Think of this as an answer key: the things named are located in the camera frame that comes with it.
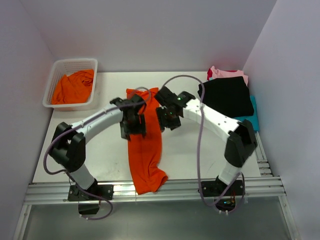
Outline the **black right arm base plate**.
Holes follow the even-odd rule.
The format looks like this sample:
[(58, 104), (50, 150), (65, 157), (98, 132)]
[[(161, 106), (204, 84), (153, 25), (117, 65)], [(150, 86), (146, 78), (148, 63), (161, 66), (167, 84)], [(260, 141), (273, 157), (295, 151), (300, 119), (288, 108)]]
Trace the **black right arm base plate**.
[[(223, 191), (227, 188), (227, 185), (220, 181), (216, 180), (205, 180), (200, 182), (202, 194), (204, 197), (219, 197)], [(224, 196), (242, 196), (244, 193), (244, 185), (242, 180), (236, 180), (226, 191)]]

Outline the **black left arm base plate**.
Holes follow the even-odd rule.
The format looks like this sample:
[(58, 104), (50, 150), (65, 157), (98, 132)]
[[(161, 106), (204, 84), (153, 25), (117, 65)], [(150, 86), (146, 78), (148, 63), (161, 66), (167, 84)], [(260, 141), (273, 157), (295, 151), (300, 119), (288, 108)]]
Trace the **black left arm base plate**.
[(69, 187), (67, 200), (69, 202), (98, 201), (101, 198), (112, 200), (114, 186), (112, 184), (96, 185), (93, 189), (81, 190), (76, 185)]

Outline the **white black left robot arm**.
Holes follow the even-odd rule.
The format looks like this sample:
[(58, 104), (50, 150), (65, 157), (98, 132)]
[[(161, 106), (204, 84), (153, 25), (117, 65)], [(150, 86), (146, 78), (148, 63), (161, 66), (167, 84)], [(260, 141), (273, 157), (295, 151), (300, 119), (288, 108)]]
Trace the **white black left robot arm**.
[(146, 121), (142, 112), (146, 106), (146, 101), (137, 94), (128, 99), (117, 97), (82, 121), (73, 124), (61, 122), (56, 127), (47, 154), (63, 166), (63, 171), (86, 200), (100, 200), (103, 197), (98, 181), (85, 165), (86, 145), (115, 124), (120, 126), (122, 139), (129, 141), (132, 135), (145, 136)]

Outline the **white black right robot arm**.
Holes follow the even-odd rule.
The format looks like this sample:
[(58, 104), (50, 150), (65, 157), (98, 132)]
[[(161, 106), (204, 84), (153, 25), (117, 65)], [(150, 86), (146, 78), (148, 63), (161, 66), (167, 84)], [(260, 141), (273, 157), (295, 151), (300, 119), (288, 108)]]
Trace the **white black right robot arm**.
[(220, 195), (239, 196), (244, 184), (238, 180), (247, 159), (258, 146), (255, 131), (250, 121), (238, 121), (201, 103), (194, 95), (183, 91), (179, 95), (162, 87), (154, 96), (160, 107), (156, 114), (161, 131), (174, 130), (181, 126), (181, 118), (200, 124), (200, 128), (212, 131), (225, 142), (225, 167), (215, 181), (200, 183), (204, 197)]

